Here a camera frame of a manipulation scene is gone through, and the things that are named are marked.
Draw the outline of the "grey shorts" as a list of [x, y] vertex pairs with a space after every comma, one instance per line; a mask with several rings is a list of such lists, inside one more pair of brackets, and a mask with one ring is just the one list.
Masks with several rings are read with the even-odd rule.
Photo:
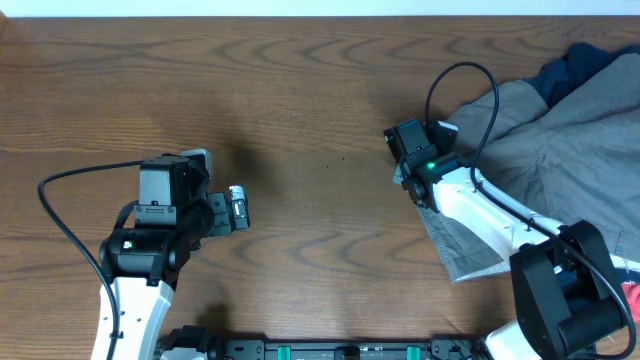
[[617, 58], [554, 107], [525, 79], [464, 104], [446, 119], [454, 151], [471, 156], [490, 119], [478, 164], [496, 187], [570, 225], [603, 235], [625, 282], [639, 280], [639, 53]]

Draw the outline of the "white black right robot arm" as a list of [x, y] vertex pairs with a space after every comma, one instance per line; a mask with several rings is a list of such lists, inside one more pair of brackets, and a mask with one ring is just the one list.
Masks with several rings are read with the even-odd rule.
[[474, 164], [452, 152], [457, 129], [409, 120], [385, 130], [400, 183], [419, 208], [455, 221], [476, 235], [510, 269], [516, 318], [488, 334], [490, 359], [597, 359], [592, 347], [637, 328], [614, 263], [596, 227], [565, 225], [522, 205], [495, 187]]

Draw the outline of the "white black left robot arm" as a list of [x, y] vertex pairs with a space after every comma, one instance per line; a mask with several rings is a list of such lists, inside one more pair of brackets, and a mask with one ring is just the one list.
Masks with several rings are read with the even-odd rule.
[[128, 209], [134, 226], [118, 222], [100, 249], [107, 283], [100, 290], [93, 359], [151, 359], [191, 253], [204, 238], [250, 226], [247, 196], [239, 185], [175, 200], [145, 195]]

